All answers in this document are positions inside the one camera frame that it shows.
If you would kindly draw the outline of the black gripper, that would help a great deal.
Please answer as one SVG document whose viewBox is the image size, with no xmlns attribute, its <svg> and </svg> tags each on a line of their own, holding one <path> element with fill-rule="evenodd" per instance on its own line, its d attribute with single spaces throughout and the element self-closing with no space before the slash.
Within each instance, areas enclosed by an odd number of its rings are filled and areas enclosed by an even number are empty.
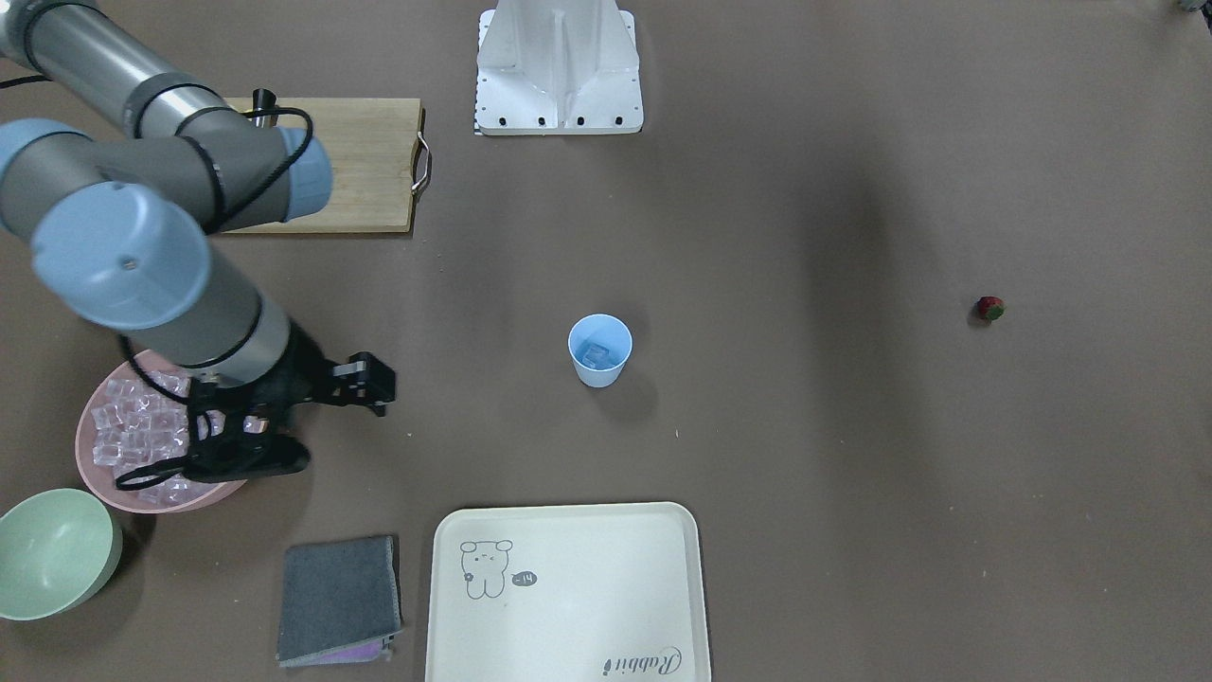
<svg viewBox="0 0 1212 682">
<path fill-rule="evenodd" d="M 309 452 L 288 432 L 295 405 L 332 394 L 332 362 L 315 340 L 290 323 L 284 354 L 255 383 L 224 388 L 191 382 L 185 478 L 259 478 L 307 469 Z"/>
</svg>

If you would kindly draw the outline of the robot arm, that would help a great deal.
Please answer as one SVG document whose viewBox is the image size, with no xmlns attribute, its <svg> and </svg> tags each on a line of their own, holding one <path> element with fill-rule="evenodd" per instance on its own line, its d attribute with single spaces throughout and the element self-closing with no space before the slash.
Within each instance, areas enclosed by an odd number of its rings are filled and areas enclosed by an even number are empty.
<svg viewBox="0 0 1212 682">
<path fill-rule="evenodd" d="M 5 1 L 2 55 L 124 130 L 102 143 L 48 119 L 2 125 L 2 229 L 65 306 L 190 376 L 185 454 L 118 476 L 139 491 L 303 471 L 295 405 L 335 396 L 335 363 L 208 236 L 328 205 L 333 171 L 303 128 L 261 128 L 91 1 Z"/>
</svg>

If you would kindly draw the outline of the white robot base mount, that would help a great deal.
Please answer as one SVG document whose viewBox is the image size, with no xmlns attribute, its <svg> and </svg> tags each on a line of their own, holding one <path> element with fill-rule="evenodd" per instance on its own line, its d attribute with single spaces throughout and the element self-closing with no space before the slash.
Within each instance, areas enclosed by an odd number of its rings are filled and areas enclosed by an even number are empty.
<svg viewBox="0 0 1212 682">
<path fill-rule="evenodd" d="M 476 134 L 638 134 L 636 22 L 614 1 L 499 1 L 478 19 Z"/>
</svg>

